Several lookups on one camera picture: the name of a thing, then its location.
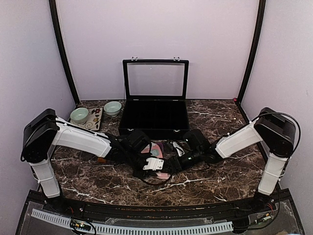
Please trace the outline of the maroon striped sock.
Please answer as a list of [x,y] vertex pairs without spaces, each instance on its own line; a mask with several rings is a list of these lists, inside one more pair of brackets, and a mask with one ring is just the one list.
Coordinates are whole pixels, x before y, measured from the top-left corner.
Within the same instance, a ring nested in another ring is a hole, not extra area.
[[[163,152],[164,152],[164,146],[163,146],[162,143],[160,143],[160,142],[157,142],[157,143],[153,142],[152,143],[152,147],[151,147],[151,150],[150,150],[150,153],[151,153],[152,156],[157,157],[157,158],[163,158]],[[99,163],[103,163],[103,164],[120,164],[120,163],[124,163],[121,160],[111,160],[108,156],[105,157],[105,158],[98,157],[97,161]]]

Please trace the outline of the pink patterned sock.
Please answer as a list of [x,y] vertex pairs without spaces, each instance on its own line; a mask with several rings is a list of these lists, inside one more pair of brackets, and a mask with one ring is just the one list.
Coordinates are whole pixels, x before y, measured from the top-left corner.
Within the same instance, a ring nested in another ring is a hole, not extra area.
[[164,158],[160,144],[152,143],[151,146],[146,146],[141,153],[150,153],[150,156],[146,159],[146,163],[143,166],[143,170],[152,173],[153,176],[161,180],[168,180],[170,178],[169,173],[164,173]]

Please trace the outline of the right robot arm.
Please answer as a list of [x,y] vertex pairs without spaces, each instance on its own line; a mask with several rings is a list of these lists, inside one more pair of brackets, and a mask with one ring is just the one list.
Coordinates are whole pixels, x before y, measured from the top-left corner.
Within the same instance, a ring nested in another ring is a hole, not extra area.
[[264,142],[269,149],[268,160],[257,196],[250,200],[249,205],[253,212],[261,212],[268,205],[267,196],[273,193],[300,143],[301,128],[294,117],[265,107],[248,124],[213,143],[199,129],[187,132],[184,138],[191,150],[182,156],[166,159],[161,171],[176,174],[201,162],[208,165],[219,163],[253,144]]

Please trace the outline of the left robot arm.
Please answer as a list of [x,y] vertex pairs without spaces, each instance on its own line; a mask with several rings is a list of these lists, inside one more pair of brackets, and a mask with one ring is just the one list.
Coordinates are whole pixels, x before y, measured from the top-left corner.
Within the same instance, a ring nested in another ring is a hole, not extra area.
[[91,153],[113,162],[128,164],[133,174],[144,180],[149,172],[172,173],[168,160],[144,153],[152,147],[149,137],[140,130],[126,136],[97,133],[75,126],[56,116],[53,109],[46,109],[33,119],[23,130],[21,160],[34,171],[50,206],[58,213],[66,213],[69,203],[64,199],[55,177],[49,151],[55,146],[65,146]]

